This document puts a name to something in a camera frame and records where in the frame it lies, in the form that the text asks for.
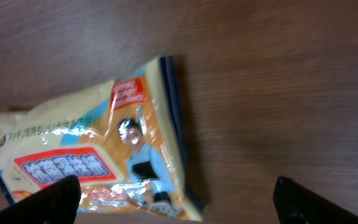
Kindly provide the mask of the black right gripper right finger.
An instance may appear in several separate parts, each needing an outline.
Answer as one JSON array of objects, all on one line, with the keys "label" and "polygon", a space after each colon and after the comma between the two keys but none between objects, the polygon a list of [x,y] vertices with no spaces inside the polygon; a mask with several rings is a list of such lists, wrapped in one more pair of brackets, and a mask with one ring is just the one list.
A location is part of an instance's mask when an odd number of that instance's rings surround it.
[{"label": "black right gripper right finger", "polygon": [[273,203],[281,224],[358,224],[358,216],[280,176],[273,191]]}]

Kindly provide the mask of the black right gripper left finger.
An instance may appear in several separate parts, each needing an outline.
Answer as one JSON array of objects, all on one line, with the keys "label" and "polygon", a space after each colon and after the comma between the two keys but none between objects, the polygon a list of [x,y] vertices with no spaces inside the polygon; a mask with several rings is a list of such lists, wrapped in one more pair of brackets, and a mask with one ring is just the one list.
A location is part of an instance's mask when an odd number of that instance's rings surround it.
[{"label": "black right gripper left finger", "polygon": [[0,224],[74,224],[81,199],[76,176],[70,175],[0,211]]}]

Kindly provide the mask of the yellow wet wipes pack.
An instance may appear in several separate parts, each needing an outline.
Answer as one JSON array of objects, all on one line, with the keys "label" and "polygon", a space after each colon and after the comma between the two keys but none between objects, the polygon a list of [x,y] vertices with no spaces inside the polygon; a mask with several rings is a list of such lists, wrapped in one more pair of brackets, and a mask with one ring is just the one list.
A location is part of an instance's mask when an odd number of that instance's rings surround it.
[{"label": "yellow wet wipes pack", "polygon": [[74,175],[78,213],[200,222],[203,204],[186,187],[187,163],[171,56],[29,111],[0,113],[0,188],[10,207]]}]

